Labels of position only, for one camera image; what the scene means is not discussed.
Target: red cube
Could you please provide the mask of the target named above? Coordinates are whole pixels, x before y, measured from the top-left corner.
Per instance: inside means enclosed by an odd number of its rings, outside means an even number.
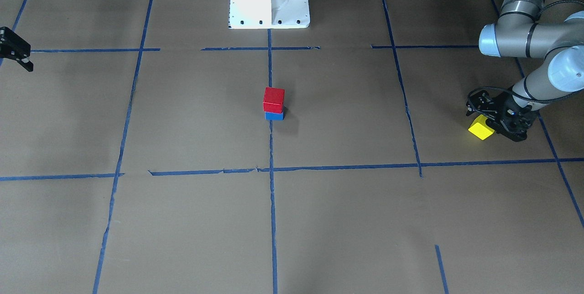
[[[266,88],[263,94],[263,111],[280,114],[284,111],[284,90]]]

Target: stacked cubes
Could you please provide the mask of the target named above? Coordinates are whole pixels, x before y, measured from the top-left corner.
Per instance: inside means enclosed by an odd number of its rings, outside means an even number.
[[[263,94],[263,111],[267,121],[282,121],[284,119],[284,90],[266,88]]]

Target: blue cube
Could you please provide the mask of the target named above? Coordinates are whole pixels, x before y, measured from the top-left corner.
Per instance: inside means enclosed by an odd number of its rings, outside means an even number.
[[[284,111],[282,113],[270,113],[269,111],[264,111],[266,113],[266,121],[283,121]]]

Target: yellow cube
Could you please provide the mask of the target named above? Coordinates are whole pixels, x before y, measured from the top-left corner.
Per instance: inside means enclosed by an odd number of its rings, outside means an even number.
[[[481,140],[490,137],[495,132],[495,130],[486,125],[486,120],[487,118],[484,115],[479,115],[469,127],[469,131]]]

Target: white mounting plate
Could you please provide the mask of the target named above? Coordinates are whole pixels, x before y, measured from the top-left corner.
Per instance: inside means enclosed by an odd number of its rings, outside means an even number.
[[[284,8],[273,11],[272,19],[262,21],[260,24],[256,21],[246,21],[240,15],[237,5],[229,1],[229,28],[232,29],[293,29],[307,28],[310,24],[310,13],[308,9],[308,0],[288,0]]]

